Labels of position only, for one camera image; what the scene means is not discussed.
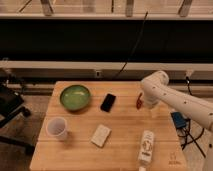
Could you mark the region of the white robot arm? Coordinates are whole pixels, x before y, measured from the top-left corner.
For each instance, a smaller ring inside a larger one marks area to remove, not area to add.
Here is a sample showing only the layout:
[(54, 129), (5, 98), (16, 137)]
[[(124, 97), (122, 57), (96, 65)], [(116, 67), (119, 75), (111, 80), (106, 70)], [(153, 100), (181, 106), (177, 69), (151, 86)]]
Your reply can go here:
[(213, 103), (168, 87), (169, 77), (156, 71), (141, 80), (143, 102), (153, 108), (162, 101), (211, 132), (203, 171), (213, 171)]

